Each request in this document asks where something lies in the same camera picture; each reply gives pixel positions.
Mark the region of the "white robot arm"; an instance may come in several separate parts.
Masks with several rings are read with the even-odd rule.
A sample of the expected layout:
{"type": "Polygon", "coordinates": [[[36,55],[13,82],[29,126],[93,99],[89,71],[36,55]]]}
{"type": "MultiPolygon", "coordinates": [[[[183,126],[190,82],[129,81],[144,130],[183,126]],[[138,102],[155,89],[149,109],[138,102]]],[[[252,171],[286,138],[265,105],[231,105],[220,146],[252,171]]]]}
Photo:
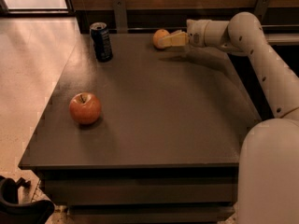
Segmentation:
{"type": "Polygon", "coordinates": [[[246,135],[238,168],[238,224],[299,224],[299,78],[248,12],[228,21],[188,20],[187,30],[155,40],[247,58],[263,94],[263,120],[246,135]]]}

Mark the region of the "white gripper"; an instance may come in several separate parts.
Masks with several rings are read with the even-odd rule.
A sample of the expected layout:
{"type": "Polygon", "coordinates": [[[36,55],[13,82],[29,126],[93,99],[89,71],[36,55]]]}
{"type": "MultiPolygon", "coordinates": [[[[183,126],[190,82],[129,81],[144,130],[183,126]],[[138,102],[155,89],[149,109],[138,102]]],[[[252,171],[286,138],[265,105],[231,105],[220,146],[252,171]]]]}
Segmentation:
{"type": "Polygon", "coordinates": [[[183,47],[190,43],[194,47],[206,47],[206,28],[211,20],[187,20],[187,34],[176,30],[161,38],[159,44],[165,48],[183,47]]]}

